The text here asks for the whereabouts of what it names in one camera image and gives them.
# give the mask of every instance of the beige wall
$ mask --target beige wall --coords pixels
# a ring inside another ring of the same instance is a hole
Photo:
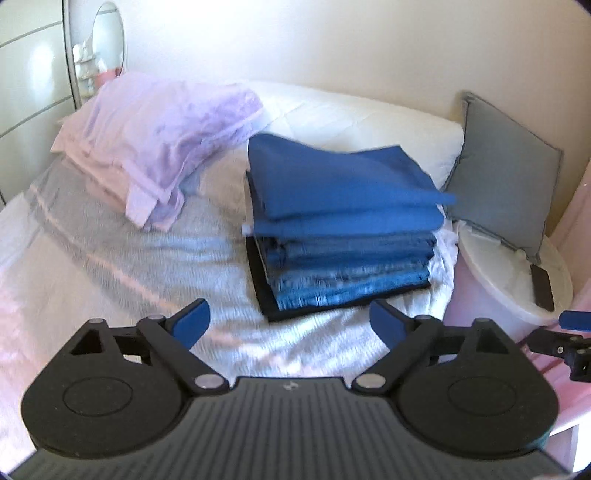
[[[100,2],[70,0],[74,41]],[[115,0],[128,67],[277,80],[457,118],[473,90],[557,147],[560,217],[591,157],[591,16],[574,0]]]

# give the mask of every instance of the black circular disc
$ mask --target black circular disc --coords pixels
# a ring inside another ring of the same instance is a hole
[[[75,458],[120,455],[155,440],[175,422],[182,394],[165,372],[101,355],[44,371],[22,400],[38,446]]]
[[[437,448],[472,458],[522,455],[549,433],[556,395],[511,355],[424,368],[400,387],[403,418]]]

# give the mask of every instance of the mirror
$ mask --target mirror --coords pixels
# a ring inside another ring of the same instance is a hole
[[[121,74],[125,55],[123,21],[113,2],[104,3],[95,16],[92,35],[75,45],[74,62],[82,103],[109,80]]]

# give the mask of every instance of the lavender pillowcase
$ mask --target lavender pillowcase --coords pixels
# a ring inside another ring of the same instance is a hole
[[[212,154],[254,135],[262,109],[242,85],[129,72],[70,115],[51,150],[125,202],[137,226],[168,230],[184,203],[180,182]]]

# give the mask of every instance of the stack of folded clothes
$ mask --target stack of folded clothes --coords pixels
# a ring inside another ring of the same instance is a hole
[[[428,286],[453,196],[402,150],[334,153],[270,134],[251,138],[246,245],[269,320]]]

